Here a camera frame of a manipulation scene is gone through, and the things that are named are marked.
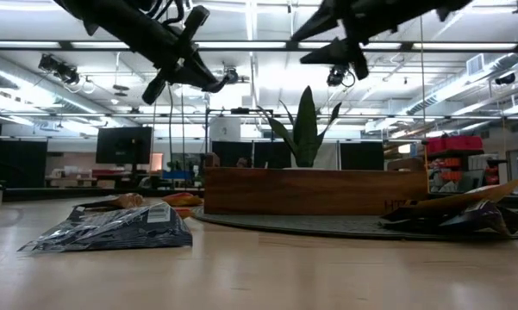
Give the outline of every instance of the green leaf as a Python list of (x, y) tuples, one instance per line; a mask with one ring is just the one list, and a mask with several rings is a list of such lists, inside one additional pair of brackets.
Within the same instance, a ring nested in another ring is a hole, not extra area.
[(287, 115), (290, 117), (291, 125), (295, 126), (295, 122), (293, 121), (293, 115), (291, 115), (290, 111), (287, 109), (287, 106), (285, 106), (285, 103), (283, 101), (280, 100), (279, 102), (282, 103), (282, 105), (285, 108), (285, 111), (287, 111)]
[(337, 117), (339, 117), (339, 110), (341, 109), (341, 104), (343, 102), (339, 102), (335, 108), (331, 111), (331, 117), (329, 118), (329, 122), (328, 122), (328, 125), (326, 126), (326, 129), (324, 129), (324, 131), (318, 136), (318, 139), (317, 139), (317, 143), (319, 143), (319, 145), (321, 145), (322, 141), (324, 140), (324, 135), (326, 134), (326, 132), (328, 131), (328, 129), (331, 127), (331, 123), (333, 123)]
[(284, 139), (285, 144), (290, 148), (293, 155), (296, 156), (297, 146), (295, 142), (293, 142), (293, 139), (291, 138), (290, 133), (287, 131), (284, 124), (271, 118), (263, 108), (259, 106), (257, 108), (259, 108), (260, 111), (265, 115), (268, 123), (270, 124), (270, 127), (272, 128), (272, 131)]
[(295, 161), (297, 166), (303, 168), (314, 166), (314, 160), (316, 158), (316, 155), (318, 155), (318, 149), (320, 148), (320, 145), (315, 143), (315, 141), (299, 146), (299, 148), (297, 149), (297, 154), (295, 155)]
[(312, 90), (310, 86), (304, 90), (299, 103), (299, 111), (296, 115), (295, 125), (293, 126), (293, 140), (297, 147), (301, 144), (310, 143), (316, 139), (318, 127), (316, 125), (316, 109)]

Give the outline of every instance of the wooden table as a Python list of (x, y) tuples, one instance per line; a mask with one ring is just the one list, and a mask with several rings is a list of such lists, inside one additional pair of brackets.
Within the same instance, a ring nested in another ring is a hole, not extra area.
[(16, 252), (89, 201), (0, 209), (0, 309), (518, 309), (518, 241), (322, 239), (188, 219), (192, 248)]

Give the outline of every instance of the red storage box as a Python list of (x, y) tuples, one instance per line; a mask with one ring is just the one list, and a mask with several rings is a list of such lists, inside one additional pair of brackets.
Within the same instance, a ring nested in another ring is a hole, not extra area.
[(443, 152), (445, 150), (445, 141), (442, 138), (429, 138), (428, 139), (428, 154)]
[(445, 138), (445, 148), (447, 150), (483, 150), (483, 140), (481, 137), (457, 136)]
[(483, 140), (481, 137), (456, 136), (448, 138), (428, 139), (428, 154), (444, 151), (482, 151)]

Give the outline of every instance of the orange object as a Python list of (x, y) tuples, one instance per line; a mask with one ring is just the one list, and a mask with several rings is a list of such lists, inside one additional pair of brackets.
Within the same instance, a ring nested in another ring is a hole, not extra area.
[(199, 196), (190, 193), (168, 195), (161, 198), (161, 200), (172, 207), (196, 207), (203, 204), (203, 200)]
[(189, 218), (193, 216), (193, 211), (188, 208), (174, 208), (174, 210), (180, 215), (182, 219)]

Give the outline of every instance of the black cable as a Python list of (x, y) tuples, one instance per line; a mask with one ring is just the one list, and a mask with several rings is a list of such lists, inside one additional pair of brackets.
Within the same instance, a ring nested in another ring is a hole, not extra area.
[(169, 25), (174, 22), (180, 22), (184, 19), (184, 4), (182, 3), (182, 0), (176, 0), (176, 9), (178, 12), (178, 16), (175, 18), (169, 18), (166, 21), (163, 22), (163, 25)]
[(159, 18), (161, 18), (161, 16), (163, 16), (166, 13), (166, 11), (169, 9), (169, 7), (172, 4), (172, 1), (173, 0), (167, 0), (165, 7), (154, 17), (155, 21), (158, 21)]
[(347, 88), (351, 88), (351, 87), (353, 87), (353, 86), (356, 84), (356, 76), (354, 75), (354, 73), (352, 73), (352, 72), (350, 72), (350, 71), (348, 72), (348, 74), (349, 74), (351, 77), (353, 77), (353, 83), (352, 83), (352, 84), (350, 84), (350, 85), (345, 85), (343, 82), (341, 82), (341, 85), (343, 85), (343, 86), (345, 86), (345, 87), (347, 87)]
[(169, 152), (171, 153), (171, 186), (174, 190), (174, 158), (172, 158), (172, 111), (174, 110), (174, 101), (172, 100), (171, 85), (169, 87), (169, 97), (171, 98), (171, 113), (169, 114)]
[(146, 15), (148, 17), (151, 17), (151, 18), (154, 18), (155, 15), (157, 14), (157, 11), (159, 10), (159, 8), (161, 7), (161, 4), (163, 3), (163, 0), (157, 0), (157, 2), (155, 3), (155, 5), (153, 6), (153, 8), (146, 13)]
[(186, 173), (186, 169), (188, 169), (188, 167), (186, 167), (186, 147), (185, 147), (185, 133), (184, 133), (184, 87), (182, 85), (180, 85), (180, 87), (182, 88), (182, 92), (180, 93), (181, 96), (180, 96), (180, 105), (182, 106), (181, 108), (181, 112), (182, 112), (182, 154), (183, 154), (183, 157), (182, 157), (182, 166), (184, 167), (184, 191), (187, 191), (188, 190), (188, 181), (187, 181), (187, 177), (188, 177), (188, 174)]

